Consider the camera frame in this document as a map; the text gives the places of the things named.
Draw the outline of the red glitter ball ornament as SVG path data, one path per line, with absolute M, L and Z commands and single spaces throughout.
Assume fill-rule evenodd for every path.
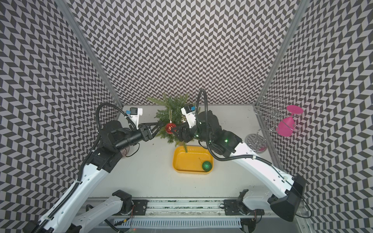
M 173 123 L 172 121 L 172 117 L 173 117 L 173 111 L 169 110 L 169 123 L 167 123 L 165 126 L 165 131 L 169 135 L 172 135 L 171 129 L 176 127 L 176 124 Z

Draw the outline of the green glitter ball ornament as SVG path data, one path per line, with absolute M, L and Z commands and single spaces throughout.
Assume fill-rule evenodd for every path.
M 213 169 L 213 165 L 210 161 L 204 161 L 202 163 L 202 169 L 204 172 L 210 172 Z

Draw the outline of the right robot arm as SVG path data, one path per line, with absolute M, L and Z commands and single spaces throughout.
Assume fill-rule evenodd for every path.
M 187 143 L 193 139 L 205 142 L 215 160 L 236 162 L 266 185 L 270 191 L 268 195 L 255 197 L 248 190 L 240 193 L 237 205 L 242 214 L 247 215 L 257 209 L 270 209 L 281 219 L 292 222 L 297 217 L 300 204 L 305 202 L 306 180 L 301 175 L 292 176 L 275 167 L 239 136 L 222 129 L 219 120 L 208 108 L 207 92 L 202 88 L 197 101 L 203 101 L 203 112 L 198 112 L 199 104 L 183 107 L 181 112 L 186 122 L 172 128 L 172 133 L 181 142 Z

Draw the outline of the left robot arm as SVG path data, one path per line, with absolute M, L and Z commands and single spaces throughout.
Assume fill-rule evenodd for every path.
M 165 123 L 162 121 L 139 123 L 142 111 L 131 108 L 119 110 L 128 121 L 124 128 L 118 120 L 100 122 L 100 110 L 109 103 L 98 106 L 95 117 L 98 138 L 79 167 L 78 177 L 59 201 L 40 220 L 30 221 L 24 233 L 88 233 L 113 214 L 133 213 L 132 196 L 118 190 L 103 203 L 78 215 L 78 211 L 94 189 L 123 158 L 122 150 L 141 141 L 152 140 Z

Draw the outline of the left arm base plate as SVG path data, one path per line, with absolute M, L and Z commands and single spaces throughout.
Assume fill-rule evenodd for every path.
M 146 199 L 132 200 L 132 203 L 133 203 L 132 215 L 133 216 L 146 215 L 148 202 L 149 201 Z

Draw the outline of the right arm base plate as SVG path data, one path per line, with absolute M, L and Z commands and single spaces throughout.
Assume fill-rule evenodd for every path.
M 226 216 L 263 216 L 263 209 L 249 209 L 243 202 L 233 199 L 223 200 L 224 211 Z

